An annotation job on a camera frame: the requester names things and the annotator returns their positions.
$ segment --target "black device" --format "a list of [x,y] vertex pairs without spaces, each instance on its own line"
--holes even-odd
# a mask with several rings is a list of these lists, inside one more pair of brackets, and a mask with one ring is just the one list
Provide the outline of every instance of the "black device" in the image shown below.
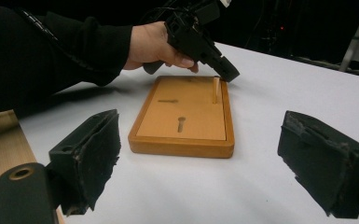
[[[178,7],[165,21],[168,43],[195,62],[211,66],[226,82],[240,73],[237,68],[214,45],[204,25],[220,16],[215,0],[203,0],[198,4]],[[163,62],[145,63],[144,70],[154,74]]]
[[278,155],[327,215],[358,218],[357,141],[311,116],[286,111]]

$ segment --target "wooden peg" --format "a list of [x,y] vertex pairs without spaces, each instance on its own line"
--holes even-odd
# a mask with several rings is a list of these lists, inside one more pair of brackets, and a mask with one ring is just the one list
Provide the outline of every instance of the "wooden peg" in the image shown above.
[[220,77],[214,77],[213,91],[212,91],[212,103],[215,105],[217,103],[217,94],[219,90],[219,80]]

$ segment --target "wooden post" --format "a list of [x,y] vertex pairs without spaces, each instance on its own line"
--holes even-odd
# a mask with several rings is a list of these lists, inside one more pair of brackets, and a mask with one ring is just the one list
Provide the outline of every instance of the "wooden post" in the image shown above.
[[[36,158],[14,111],[0,112],[0,175],[28,162],[36,162]],[[59,223],[64,224],[61,211],[56,211]]]

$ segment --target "hand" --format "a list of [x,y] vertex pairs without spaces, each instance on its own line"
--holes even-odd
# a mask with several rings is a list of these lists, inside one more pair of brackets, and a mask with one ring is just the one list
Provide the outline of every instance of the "hand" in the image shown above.
[[168,34],[163,21],[132,27],[130,53],[125,70],[133,70],[144,63],[163,61],[167,66],[188,68],[197,73],[199,67],[194,61],[179,52],[167,42]]

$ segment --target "dark background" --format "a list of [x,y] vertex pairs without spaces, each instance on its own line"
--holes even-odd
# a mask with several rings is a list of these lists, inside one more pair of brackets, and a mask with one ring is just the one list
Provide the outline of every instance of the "dark background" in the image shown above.
[[[34,14],[47,10],[101,24],[140,24],[156,7],[181,6],[200,0],[0,0],[7,7],[25,7]],[[338,69],[359,25],[359,0],[232,0],[220,2],[220,17],[205,25],[213,41],[303,63]],[[351,63],[359,75],[359,63]]]

